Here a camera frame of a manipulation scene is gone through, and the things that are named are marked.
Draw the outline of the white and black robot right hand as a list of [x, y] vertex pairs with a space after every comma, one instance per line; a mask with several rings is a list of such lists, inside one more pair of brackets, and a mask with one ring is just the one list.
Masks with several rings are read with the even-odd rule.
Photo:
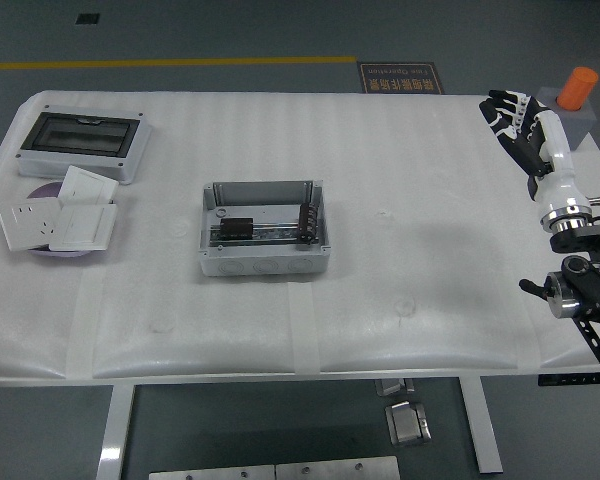
[[509, 90], [491, 90], [479, 109], [499, 144], [527, 174], [543, 229], [557, 233], [589, 224], [591, 204], [576, 186], [560, 117], [535, 97]]

